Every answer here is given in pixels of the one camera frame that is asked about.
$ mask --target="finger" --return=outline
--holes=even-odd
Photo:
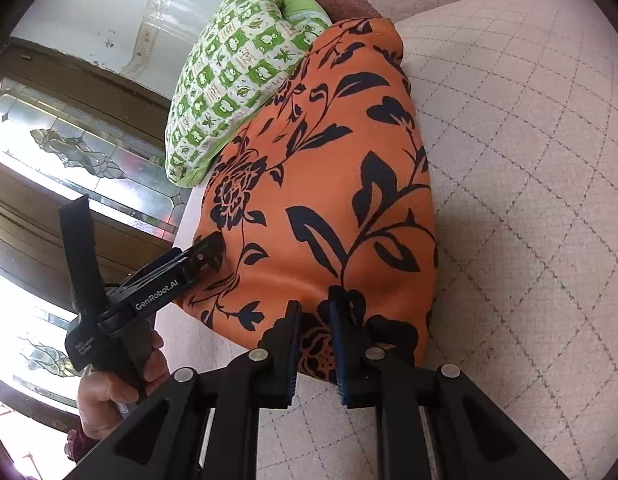
[[[169,370],[167,370],[166,372],[163,373],[163,375],[161,375],[159,378],[153,381],[153,383],[148,384],[146,388],[147,395],[153,394],[154,391],[156,391],[159,387],[161,387],[164,384],[164,381],[166,381],[170,377],[171,377],[171,374],[169,373]]]
[[[84,405],[135,402],[138,392],[111,372],[92,372],[83,376],[78,387],[78,400]]]
[[[144,364],[144,380],[152,383],[168,371],[166,357],[160,350],[154,350]]]
[[[158,334],[155,330],[151,331],[151,345],[154,348],[162,348],[164,346],[163,337]]]

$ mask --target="green checkered pattern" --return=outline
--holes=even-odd
[[[279,88],[331,22],[305,11],[285,20],[282,0],[224,0],[182,69],[167,121],[166,170],[197,186],[212,158]]]

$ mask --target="flower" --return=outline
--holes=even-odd
[[[227,166],[224,168],[225,176],[215,187],[216,205],[211,209],[211,219],[218,229],[226,225],[230,231],[244,218],[244,210],[251,198],[251,191],[267,168],[266,156],[253,161],[251,160],[253,155],[258,156],[258,153],[255,150],[247,150],[227,161]]]

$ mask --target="logo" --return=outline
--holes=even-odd
[[[136,303],[135,304],[135,309],[136,310],[142,310],[145,306],[153,303],[159,297],[164,296],[165,294],[167,294],[167,292],[169,292],[175,286],[178,286],[178,282],[176,280],[173,280],[170,285],[165,285],[161,290],[157,290],[153,294],[150,294],[149,297],[146,300],[141,301],[140,303]]]

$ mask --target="checkered pillow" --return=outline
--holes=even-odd
[[[166,170],[197,186],[236,129],[279,88],[331,24],[309,10],[283,19],[283,0],[224,0],[180,74],[167,121]]]

